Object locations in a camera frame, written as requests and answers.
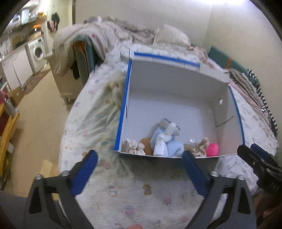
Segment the white patterned bed sheet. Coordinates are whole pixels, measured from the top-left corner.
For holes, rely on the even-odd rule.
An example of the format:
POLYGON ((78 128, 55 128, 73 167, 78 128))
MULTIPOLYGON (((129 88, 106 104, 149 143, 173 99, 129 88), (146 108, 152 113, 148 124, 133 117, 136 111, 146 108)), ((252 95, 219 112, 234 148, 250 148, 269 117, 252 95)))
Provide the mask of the white patterned bed sheet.
POLYGON ((113 149, 120 116, 116 102, 123 91, 124 56, 129 48, 200 62, 177 45, 117 43, 105 62, 91 72, 72 106, 61 140, 59 169, 68 170, 89 150, 97 151, 97 167, 76 198, 94 228, 185 228, 203 198, 182 162, 122 158, 113 149), (120 87, 116 95, 110 86, 120 87))

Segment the orange brown sponge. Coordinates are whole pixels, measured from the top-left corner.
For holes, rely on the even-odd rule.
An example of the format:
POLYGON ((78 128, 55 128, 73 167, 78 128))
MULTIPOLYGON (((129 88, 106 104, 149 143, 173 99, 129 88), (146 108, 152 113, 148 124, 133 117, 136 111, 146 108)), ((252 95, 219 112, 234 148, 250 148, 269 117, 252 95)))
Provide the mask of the orange brown sponge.
POLYGON ((144 153, 146 155, 153 156, 154 151, 152 150, 150 145, 150 138, 149 137, 142 138, 141 143, 144 145, 144 153))

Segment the white washing machine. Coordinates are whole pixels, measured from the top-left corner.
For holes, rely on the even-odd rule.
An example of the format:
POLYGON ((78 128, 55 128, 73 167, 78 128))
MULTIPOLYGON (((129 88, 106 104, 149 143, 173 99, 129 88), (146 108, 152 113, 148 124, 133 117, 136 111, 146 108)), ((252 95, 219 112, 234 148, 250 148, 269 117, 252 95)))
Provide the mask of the white washing machine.
POLYGON ((37 74, 47 63, 45 60, 45 49, 43 37, 29 41, 25 46, 28 60, 33 74, 37 74))

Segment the green chair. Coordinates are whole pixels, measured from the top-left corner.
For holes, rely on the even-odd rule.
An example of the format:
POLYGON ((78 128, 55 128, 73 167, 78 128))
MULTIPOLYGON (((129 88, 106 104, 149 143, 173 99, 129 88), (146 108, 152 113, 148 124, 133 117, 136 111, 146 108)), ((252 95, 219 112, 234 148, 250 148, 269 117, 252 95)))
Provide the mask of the green chair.
POLYGON ((95 71, 96 65, 99 64, 98 57, 92 41, 87 35, 78 35, 73 40, 73 51, 75 61, 70 69, 73 71, 73 76, 76 80, 80 79, 84 86, 92 71, 95 71))

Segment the grey blanket over chair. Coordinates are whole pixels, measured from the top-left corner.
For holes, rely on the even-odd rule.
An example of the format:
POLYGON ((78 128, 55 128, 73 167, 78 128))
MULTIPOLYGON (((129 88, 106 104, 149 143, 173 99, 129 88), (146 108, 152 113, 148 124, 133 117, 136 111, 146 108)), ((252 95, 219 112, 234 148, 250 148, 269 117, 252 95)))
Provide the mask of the grey blanket over chair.
POLYGON ((56 65, 54 73, 64 76, 73 66, 75 56, 75 45, 83 42, 95 52, 101 61, 109 51, 112 50, 117 39, 119 28, 110 21, 75 24, 63 28, 57 32, 53 42, 52 52, 56 65))

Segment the beige pillow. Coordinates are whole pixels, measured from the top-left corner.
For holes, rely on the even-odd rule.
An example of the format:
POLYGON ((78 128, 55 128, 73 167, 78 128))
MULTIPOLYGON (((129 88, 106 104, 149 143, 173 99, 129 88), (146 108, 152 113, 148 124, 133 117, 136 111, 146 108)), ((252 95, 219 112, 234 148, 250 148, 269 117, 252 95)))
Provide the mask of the beige pillow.
POLYGON ((189 37, 183 31, 167 24, 155 31, 154 43, 175 44, 183 47, 191 45, 189 37))

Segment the beige fluffy plush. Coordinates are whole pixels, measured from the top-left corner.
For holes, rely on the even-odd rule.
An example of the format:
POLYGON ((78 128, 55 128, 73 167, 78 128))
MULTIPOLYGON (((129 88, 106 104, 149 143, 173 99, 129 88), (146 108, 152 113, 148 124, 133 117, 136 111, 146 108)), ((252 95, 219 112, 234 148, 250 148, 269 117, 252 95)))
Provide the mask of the beige fluffy plush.
POLYGON ((106 86, 106 91, 109 93, 107 102, 114 104, 119 110, 122 107, 125 79, 126 73, 121 71, 113 73, 106 86))

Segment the striped black white cloth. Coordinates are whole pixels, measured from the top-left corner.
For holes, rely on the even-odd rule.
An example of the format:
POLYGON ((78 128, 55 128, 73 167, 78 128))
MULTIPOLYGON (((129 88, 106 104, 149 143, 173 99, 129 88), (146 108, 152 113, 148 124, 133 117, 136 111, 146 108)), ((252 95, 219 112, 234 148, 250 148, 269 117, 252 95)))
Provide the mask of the striped black white cloth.
POLYGON ((235 83, 238 89, 243 92, 243 95, 250 100, 249 104, 266 121, 274 136, 277 137, 278 125, 262 93, 258 77, 253 70, 247 69, 247 74, 244 74, 239 70, 230 68, 228 74, 231 82, 235 83))

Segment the white cardboard box blue edges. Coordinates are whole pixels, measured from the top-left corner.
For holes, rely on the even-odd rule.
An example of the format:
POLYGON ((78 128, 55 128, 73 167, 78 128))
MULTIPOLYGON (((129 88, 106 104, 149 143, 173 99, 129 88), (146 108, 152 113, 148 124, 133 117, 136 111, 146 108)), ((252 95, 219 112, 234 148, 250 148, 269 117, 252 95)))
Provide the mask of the white cardboard box blue edges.
POLYGON ((204 137, 219 145, 219 157, 235 155, 245 136, 229 77, 204 64, 129 51, 114 149, 127 139, 151 137, 166 118, 180 127, 176 140, 204 137))

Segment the pink ball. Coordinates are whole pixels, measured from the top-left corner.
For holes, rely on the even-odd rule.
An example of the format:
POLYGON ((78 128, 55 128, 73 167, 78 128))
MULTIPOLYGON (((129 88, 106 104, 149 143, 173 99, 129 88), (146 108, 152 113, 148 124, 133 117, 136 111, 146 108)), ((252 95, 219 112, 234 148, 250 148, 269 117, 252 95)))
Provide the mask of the pink ball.
POLYGON ((217 156, 219 152, 219 145, 217 143, 211 143, 206 149, 206 155, 208 157, 217 156))

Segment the cream scrunchie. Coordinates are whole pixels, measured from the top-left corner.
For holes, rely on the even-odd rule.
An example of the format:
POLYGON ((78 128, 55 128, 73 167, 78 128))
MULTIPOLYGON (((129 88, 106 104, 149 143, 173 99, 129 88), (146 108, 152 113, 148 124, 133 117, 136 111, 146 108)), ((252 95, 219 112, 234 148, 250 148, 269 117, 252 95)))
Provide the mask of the cream scrunchie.
POLYGON ((145 155, 145 145, 141 142, 137 142, 134 139, 127 138, 123 143, 121 150, 124 153, 145 155))

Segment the white sock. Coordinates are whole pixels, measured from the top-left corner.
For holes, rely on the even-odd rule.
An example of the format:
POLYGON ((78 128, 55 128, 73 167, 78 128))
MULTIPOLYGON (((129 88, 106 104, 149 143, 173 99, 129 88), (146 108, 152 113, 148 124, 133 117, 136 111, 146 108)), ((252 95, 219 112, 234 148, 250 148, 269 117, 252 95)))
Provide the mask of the white sock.
POLYGON ((166 143, 171 140, 171 137, 176 129, 176 124, 170 122, 165 131, 157 135, 154 147, 154 156, 168 156, 166 143))

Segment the cardboard box on floor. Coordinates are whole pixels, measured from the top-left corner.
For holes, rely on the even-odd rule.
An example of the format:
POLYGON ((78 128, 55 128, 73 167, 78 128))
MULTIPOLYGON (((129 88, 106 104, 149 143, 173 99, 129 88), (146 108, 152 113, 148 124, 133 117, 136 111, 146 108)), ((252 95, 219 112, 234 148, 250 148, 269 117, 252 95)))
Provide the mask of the cardboard box on floor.
POLYGON ((21 100, 24 97, 24 91, 23 89, 19 86, 11 91, 9 91, 7 93, 12 105, 14 107, 17 107, 19 105, 19 103, 21 102, 21 100))

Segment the light blue fluffy sock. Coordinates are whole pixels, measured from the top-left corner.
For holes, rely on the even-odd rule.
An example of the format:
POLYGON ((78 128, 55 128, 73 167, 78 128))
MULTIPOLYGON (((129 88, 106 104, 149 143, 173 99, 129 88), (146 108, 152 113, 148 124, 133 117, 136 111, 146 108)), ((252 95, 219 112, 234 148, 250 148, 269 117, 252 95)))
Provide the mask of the light blue fluffy sock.
MULTIPOLYGON (((166 118, 163 118, 159 122, 159 126, 157 127, 157 129, 153 133, 152 138, 150 139, 150 145, 151 145, 152 150, 154 150, 157 135, 164 132, 165 129, 168 127, 170 122, 171 121, 169 121, 166 118)), ((175 138, 177 136, 179 136, 180 133, 181 133, 180 127, 176 126, 176 128, 177 129, 174 131, 174 133, 171 137, 171 140, 166 143, 167 150, 168 150, 168 157, 180 157, 184 152, 183 143, 175 140, 175 138)))

